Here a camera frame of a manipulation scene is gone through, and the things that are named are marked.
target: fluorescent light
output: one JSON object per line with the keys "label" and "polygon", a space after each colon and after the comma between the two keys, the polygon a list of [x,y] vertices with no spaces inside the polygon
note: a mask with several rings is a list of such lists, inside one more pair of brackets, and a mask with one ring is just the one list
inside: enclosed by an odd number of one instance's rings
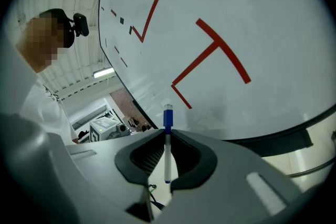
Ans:
{"label": "fluorescent light", "polygon": [[97,72],[94,72],[93,76],[94,76],[94,78],[98,78],[98,77],[104,76],[104,75],[112,73],[112,72],[114,72],[114,69],[112,67],[109,67],[109,68],[105,68],[103,70],[99,70]]}

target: curved white surface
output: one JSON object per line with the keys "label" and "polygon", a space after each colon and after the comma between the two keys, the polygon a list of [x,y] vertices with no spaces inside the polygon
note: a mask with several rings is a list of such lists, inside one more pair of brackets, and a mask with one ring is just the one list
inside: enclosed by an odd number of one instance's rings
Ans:
{"label": "curved white surface", "polygon": [[99,31],[113,68],[158,127],[170,103],[176,129],[250,138],[336,104],[335,25],[323,0],[100,0]]}

